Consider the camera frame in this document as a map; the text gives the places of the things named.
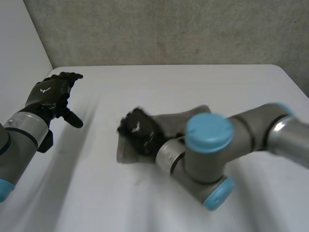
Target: black glove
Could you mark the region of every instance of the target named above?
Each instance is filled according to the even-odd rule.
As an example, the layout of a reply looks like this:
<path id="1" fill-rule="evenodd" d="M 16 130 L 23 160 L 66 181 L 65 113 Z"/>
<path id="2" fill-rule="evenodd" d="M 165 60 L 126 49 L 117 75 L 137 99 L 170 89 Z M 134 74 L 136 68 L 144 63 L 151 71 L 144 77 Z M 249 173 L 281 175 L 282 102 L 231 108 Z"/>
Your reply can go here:
<path id="1" fill-rule="evenodd" d="M 77 73 L 62 72 L 45 78 L 33 87 L 22 111 L 40 116 L 48 125 L 53 118 L 63 117 L 72 126 L 82 127 L 83 122 L 67 107 L 70 91 L 75 81 L 82 77 Z"/>
<path id="2" fill-rule="evenodd" d="M 156 156 L 161 146 L 169 140 L 162 128 L 139 108 L 121 120 L 118 132 L 140 155 L 145 156 Z"/>

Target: gray object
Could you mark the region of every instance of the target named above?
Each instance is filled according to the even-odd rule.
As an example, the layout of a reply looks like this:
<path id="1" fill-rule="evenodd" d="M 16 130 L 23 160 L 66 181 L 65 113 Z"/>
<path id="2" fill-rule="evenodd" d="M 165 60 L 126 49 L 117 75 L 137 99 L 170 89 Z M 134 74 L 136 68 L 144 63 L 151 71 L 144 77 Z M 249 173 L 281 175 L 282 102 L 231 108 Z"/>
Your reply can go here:
<path id="1" fill-rule="evenodd" d="M 192 110 L 178 114 L 155 115 L 152 116 L 152 118 L 162 127 L 167 137 L 174 137 L 177 133 L 185 134 L 185 124 L 187 120 L 194 115 L 204 112 L 210 112 L 210 109 L 206 105 L 201 105 Z M 117 148 L 118 163 L 149 163 L 154 161 L 152 157 L 140 156 L 123 136 L 119 136 Z"/>
<path id="2" fill-rule="evenodd" d="M 191 118 L 195 120 L 197 117 L 194 116 L 205 112 L 209 113 L 210 110 L 203 106 L 184 113 L 153 118 L 162 126 L 167 137 L 178 132 L 188 136 L 188 128 L 185 128 L 187 121 Z M 185 146 L 179 140 L 171 139 L 159 149 L 155 158 L 161 170 L 169 173 L 209 209 L 219 207 L 234 187 L 233 181 L 224 175 L 226 163 L 253 151 L 267 150 L 309 168 L 309 126 L 295 119 L 291 111 L 282 104 L 265 104 L 223 121 L 228 122 L 233 133 L 230 142 L 219 150 L 207 154 L 198 150 L 198 147 L 190 147 L 189 144 Z M 212 129 L 212 122 L 198 119 L 196 123 L 197 129 L 204 129 L 205 124 L 208 124 L 208 142 L 216 145 L 218 131 L 216 127 Z M 199 145 L 205 143 L 203 133 L 196 129 L 194 131 L 200 136 Z M 124 138 L 120 138 L 118 144 L 121 149 L 118 147 L 117 161 L 141 161 Z"/>
<path id="3" fill-rule="evenodd" d="M 309 125 L 289 116 L 279 120 L 270 130 L 267 150 L 309 169 Z"/>
<path id="4" fill-rule="evenodd" d="M 0 156 L 0 179 L 16 185 L 47 135 L 48 127 L 40 117 L 28 112 L 14 114 L 4 127 L 12 142 Z"/>

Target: white table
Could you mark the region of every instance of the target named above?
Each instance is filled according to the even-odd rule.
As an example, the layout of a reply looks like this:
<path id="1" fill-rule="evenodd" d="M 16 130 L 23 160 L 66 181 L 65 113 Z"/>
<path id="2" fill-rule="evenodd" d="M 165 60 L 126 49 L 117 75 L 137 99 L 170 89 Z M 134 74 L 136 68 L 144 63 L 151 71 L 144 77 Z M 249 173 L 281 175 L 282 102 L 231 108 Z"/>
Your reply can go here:
<path id="1" fill-rule="evenodd" d="M 54 146 L 37 153 L 0 206 L 0 231 L 249 232 L 308 230 L 309 172 L 267 153 L 228 164 L 236 189 L 214 212 L 146 164 L 116 162 L 120 119 L 208 104 L 224 116 L 284 102 L 309 122 L 309 100 L 273 65 L 61 67 L 84 75 L 69 106 L 82 129 L 54 120 Z"/>

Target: gray concrete wall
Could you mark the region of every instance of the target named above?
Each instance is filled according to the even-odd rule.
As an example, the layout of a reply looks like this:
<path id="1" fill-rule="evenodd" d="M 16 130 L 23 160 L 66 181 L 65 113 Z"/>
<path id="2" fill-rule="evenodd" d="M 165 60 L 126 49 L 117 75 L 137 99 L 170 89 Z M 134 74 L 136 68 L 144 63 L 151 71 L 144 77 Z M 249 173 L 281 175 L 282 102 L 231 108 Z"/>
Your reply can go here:
<path id="1" fill-rule="evenodd" d="M 275 64 L 309 96 L 308 0 L 24 0 L 53 67 Z"/>

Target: cylindrical joint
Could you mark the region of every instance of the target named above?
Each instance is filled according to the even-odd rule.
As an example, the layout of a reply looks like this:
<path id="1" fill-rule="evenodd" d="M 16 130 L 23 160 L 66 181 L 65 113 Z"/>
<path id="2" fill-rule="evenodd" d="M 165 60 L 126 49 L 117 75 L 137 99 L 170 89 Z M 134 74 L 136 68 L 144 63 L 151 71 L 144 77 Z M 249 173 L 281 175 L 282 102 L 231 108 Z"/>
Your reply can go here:
<path id="1" fill-rule="evenodd" d="M 218 181 L 225 166 L 218 153 L 231 143 L 233 136 L 233 125 L 226 118 L 208 113 L 191 118 L 185 133 L 187 174 L 200 183 Z"/>
<path id="2" fill-rule="evenodd" d="M 5 124 L 8 131 L 24 133 L 39 147 L 48 133 L 48 126 L 39 116 L 29 112 L 17 112 Z"/>
<path id="3" fill-rule="evenodd" d="M 164 172 L 171 173 L 177 162 L 184 156 L 185 146 L 176 139 L 168 140 L 157 153 L 156 164 Z"/>
<path id="4" fill-rule="evenodd" d="M 309 125 L 293 117 L 282 118 L 269 131 L 267 150 L 309 169 Z"/>
<path id="5" fill-rule="evenodd" d="M 291 114 L 288 107 L 280 103 L 269 103 L 234 115 L 234 118 L 241 122 L 247 129 L 251 139 L 251 152 L 265 149 L 266 135 L 269 126 L 280 118 Z"/>

